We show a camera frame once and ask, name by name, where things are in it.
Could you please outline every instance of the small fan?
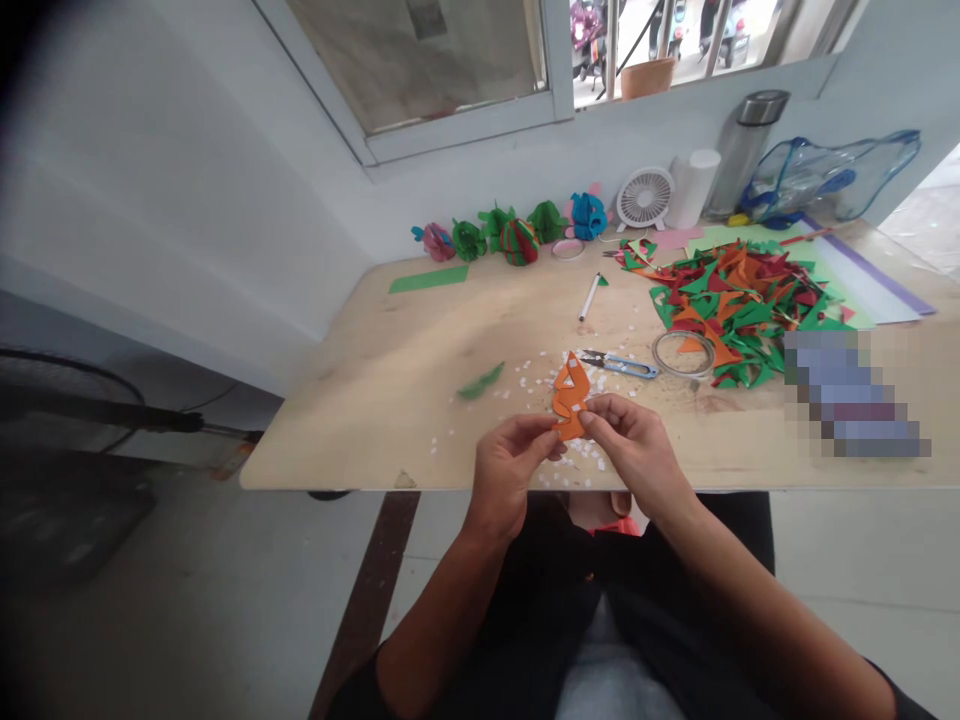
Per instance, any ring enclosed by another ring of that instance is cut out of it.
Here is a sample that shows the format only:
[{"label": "small fan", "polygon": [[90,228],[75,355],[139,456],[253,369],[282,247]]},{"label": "small fan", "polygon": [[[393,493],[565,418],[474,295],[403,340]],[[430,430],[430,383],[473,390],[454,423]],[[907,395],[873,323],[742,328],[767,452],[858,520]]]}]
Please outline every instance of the small fan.
[{"label": "small fan", "polygon": [[620,188],[617,195],[617,232],[628,227],[655,225],[663,230],[663,218],[673,195],[673,178],[663,168],[648,167],[637,170]]}]

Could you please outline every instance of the left hand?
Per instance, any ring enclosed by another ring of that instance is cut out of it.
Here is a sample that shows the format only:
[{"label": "left hand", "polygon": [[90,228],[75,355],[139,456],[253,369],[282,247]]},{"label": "left hand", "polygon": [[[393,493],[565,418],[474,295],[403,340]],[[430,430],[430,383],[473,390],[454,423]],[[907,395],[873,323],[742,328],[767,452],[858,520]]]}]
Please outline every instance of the left hand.
[{"label": "left hand", "polygon": [[480,439],[463,533],[504,546],[520,534],[530,478],[544,460],[556,462],[567,451],[556,423],[553,415],[514,415]]}]

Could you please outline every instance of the plastic bag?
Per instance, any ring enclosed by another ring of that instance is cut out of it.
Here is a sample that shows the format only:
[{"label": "plastic bag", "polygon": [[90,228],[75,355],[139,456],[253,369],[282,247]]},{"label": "plastic bag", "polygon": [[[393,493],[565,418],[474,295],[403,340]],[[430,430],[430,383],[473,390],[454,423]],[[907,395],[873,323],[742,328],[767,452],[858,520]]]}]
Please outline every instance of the plastic bag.
[{"label": "plastic bag", "polygon": [[841,147],[798,137],[766,154],[740,200],[754,222],[787,228],[810,214],[821,223],[854,220],[920,151],[920,131]]}]

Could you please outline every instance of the scissors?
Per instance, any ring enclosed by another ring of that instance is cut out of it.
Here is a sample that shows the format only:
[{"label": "scissors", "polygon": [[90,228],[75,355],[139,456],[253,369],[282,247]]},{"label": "scissors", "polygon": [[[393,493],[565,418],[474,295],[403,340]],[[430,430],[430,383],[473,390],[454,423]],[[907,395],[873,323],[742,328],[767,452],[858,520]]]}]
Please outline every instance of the scissors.
[{"label": "scissors", "polygon": [[[655,367],[634,362],[633,360],[625,360],[616,355],[607,355],[607,353],[597,352],[596,350],[584,350],[583,352],[585,355],[590,355],[591,357],[583,357],[581,360],[587,363],[587,365],[593,365],[598,368],[603,368],[604,370],[612,370],[613,372],[642,377],[648,380],[652,380],[660,374],[660,371]],[[640,368],[641,371],[630,370],[630,367]]]}]

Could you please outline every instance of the scooter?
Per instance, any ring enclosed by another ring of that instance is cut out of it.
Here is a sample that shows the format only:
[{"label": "scooter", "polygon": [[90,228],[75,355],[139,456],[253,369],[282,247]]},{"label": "scooter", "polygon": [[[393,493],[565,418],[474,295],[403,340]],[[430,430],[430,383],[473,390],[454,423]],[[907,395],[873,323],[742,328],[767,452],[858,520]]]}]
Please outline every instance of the scooter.
[{"label": "scooter", "polygon": [[[706,0],[704,13],[713,10],[716,13],[717,0]],[[730,13],[727,15],[727,23],[723,26],[723,38],[720,41],[720,52],[717,59],[723,62],[725,68],[732,68],[734,62],[742,64],[747,60],[747,51],[750,48],[750,33],[747,31],[747,23],[744,19],[744,7],[746,0],[733,0],[730,7]],[[701,32],[708,30],[709,34],[700,38],[700,60],[710,52],[710,43],[712,41],[713,17],[710,17],[709,25],[701,19]]]},{"label": "scooter", "polygon": [[[620,2],[620,13],[627,4]],[[586,80],[600,77],[607,86],[607,3],[603,0],[576,0],[570,6],[570,35],[573,43],[573,77]]]},{"label": "scooter", "polygon": [[606,37],[607,25],[592,0],[576,0],[570,6],[570,40],[573,43],[573,77],[586,80],[593,74],[599,39]]},{"label": "scooter", "polygon": [[[651,60],[656,60],[660,49],[660,26],[663,24],[664,0],[660,0],[650,22],[650,53]],[[687,17],[687,0],[677,0],[673,7],[673,19],[670,22],[670,41],[667,43],[667,57],[675,57],[680,62],[680,44],[686,28],[682,23]]]}]

